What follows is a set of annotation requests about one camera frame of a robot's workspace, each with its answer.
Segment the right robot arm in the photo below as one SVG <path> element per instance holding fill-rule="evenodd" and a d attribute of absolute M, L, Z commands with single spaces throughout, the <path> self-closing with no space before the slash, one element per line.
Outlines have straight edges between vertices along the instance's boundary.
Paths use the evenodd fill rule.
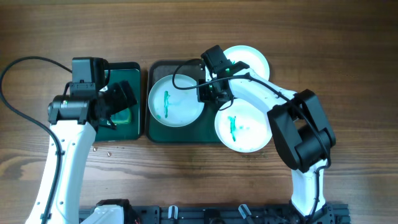
<path fill-rule="evenodd" d="M 242 99 L 267 116 L 278 155 L 292 171 L 291 204 L 310 222 L 325 204 L 323 173 L 331 166 L 336 137 L 311 90 L 286 90 L 259 76 L 246 62 L 232 62 L 219 45 L 200 56 L 211 75 L 198 84 L 200 101 Z"/>

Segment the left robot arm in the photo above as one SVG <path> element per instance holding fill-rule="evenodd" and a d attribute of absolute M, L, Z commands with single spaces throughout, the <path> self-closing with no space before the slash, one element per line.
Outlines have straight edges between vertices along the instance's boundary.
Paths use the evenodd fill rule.
<path fill-rule="evenodd" d="M 27 223 L 78 223 L 86 160 L 103 120 L 137 103 L 127 80 L 111 74 L 131 63 L 75 57 L 72 80 L 49 104 L 49 152 Z"/>

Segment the green yellow scrub sponge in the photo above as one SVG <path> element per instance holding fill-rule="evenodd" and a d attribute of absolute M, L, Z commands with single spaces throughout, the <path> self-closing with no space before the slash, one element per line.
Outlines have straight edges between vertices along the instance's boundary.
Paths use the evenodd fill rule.
<path fill-rule="evenodd" d="M 122 110 L 111 116 L 111 121 L 116 125 L 128 124 L 131 122 L 131 119 L 132 119 L 132 113 L 129 108 Z"/>

